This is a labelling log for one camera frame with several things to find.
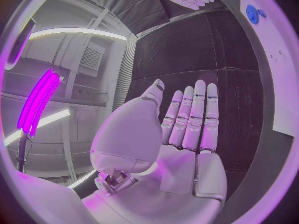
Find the metal pole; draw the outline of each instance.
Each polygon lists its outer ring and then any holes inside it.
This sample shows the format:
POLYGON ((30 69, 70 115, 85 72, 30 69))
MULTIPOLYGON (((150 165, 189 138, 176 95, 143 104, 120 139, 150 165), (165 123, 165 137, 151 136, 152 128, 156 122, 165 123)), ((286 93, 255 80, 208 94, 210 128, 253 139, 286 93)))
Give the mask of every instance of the metal pole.
POLYGON ((25 170, 25 164, 26 164, 25 150, 26 150, 27 138, 28 138, 28 133, 22 131, 20 141, 19 141, 19 146, 18 146, 18 156, 16 158, 18 160, 16 169, 22 173, 25 173, 26 171, 25 170))

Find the purple led light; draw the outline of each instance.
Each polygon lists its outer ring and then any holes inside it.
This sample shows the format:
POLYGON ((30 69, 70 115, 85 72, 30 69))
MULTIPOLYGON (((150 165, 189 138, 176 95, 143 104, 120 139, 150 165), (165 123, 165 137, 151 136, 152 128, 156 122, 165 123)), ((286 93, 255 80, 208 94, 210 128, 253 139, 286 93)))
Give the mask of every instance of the purple led light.
POLYGON ((38 83, 36 84, 36 86, 34 87, 34 89, 32 90, 31 94, 29 95, 23 110, 21 112, 20 118, 18 120, 17 123, 17 128, 22 128, 25 122, 25 118, 27 116, 27 113, 29 111, 29 108, 33 102, 33 100, 35 99, 36 95, 38 94, 39 90, 41 89, 41 87, 43 86, 43 84, 47 81, 47 79, 51 76, 51 74, 53 73, 53 69, 51 68, 50 70, 48 70, 43 76, 42 78, 38 81, 38 83))
POLYGON ((40 105, 42 104, 44 98, 47 96, 49 90, 51 87, 56 83, 56 81, 59 80, 59 76, 57 73, 52 73, 51 76, 48 78, 48 80, 44 83, 44 85, 41 87, 41 89, 38 91, 37 95, 35 96, 35 99, 33 100, 29 111, 27 112, 24 125, 23 125, 23 131, 29 133, 30 128, 32 125, 32 122, 39 110, 40 105))
POLYGON ((50 100, 50 98, 52 97, 52 95, 54 94, 54 92, 56 91, 56 89, 58 88, 60 84, 60 80, 56 80, 55 83, 52 85, 52 87, 50 88, 49 92, 47 93, 47 95, 45 96, 44 100, 42 101, 41 105, 39 106, 39 109, 35 115, 35 118, 33 120, 32 123, 32 128, 30 131, 30 137, 34 137, 40 117, 42 115, 42 113, 44 112, 44 110, 46 109, 46 106, 50 100))

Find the purple light strip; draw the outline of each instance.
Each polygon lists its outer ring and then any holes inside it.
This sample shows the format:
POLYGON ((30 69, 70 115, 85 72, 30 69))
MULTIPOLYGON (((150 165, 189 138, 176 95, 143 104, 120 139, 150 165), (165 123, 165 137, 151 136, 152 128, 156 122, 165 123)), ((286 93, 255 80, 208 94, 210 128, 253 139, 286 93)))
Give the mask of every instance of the purple light strip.
POLYGON ((60 80, 56 80, 55 83, 52 85, 52 87, 50 88, 50 90, 48 91, 47 95, 45 96, 44 100, 42 101, 41 105, 39 106, 39 109, 35 115, 35 118, 33 120, 32 123, 32 128, 30 131, 30 137, 33 138, 40 120, 40 117, 42 115, 42 113, 44 112, 44 110, 46 109, 46 106, 48 104, 48 102, 50 101, 52 95, 54 94, 54 92, 56 91, 56 89, 58 88, 60 84, 60 80))
POLYGON ((25 118, 27 116, 27 113, 30 109, 30 106, 33 102, 33 100, 35 99, 36 95, 38 94, 39 90, 41 89, 41 87, 43 86, 43 84, 47 81, 47 79, 51 76, 51 74, 53 73, 53 69, 51 68, 50 70, 48 70, 43 76, 42 78, 38 81, 38 83, 35 85, 34 89, 32 90, 31 94, 29 95, 23 110, 21 112, 20 118, 18 120, 17 123, 17 128, 22 128, 25 122, 25 118))
POLYGON ((30 106, 27 116, 25 118, 24 125, 23 125, 24 132, 26 132, 26 133, 30 132, 32 122, 37 114, 37 111, 38 111, 42 101, 44 100, 47 93, 49 92, 49 90, 51 89, 51 87, 54 85, 54 83, 57 80, 59 80, 59 76, 57 75, 57 73, 52 73, 51 76, 49 77, 49 79, 44 83, 42 88, 37 93, 35 99, 33 100, 32 104, 30 106))

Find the air vent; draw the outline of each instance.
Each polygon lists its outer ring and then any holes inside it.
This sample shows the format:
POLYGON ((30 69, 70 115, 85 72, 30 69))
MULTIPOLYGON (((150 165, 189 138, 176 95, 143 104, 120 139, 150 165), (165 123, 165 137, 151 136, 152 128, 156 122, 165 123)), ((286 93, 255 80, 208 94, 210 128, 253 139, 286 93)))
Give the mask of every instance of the air vent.
POLYGON ((81 58, 80 65, 98 71, 104 51, 104 48, 89 42, 81 58))

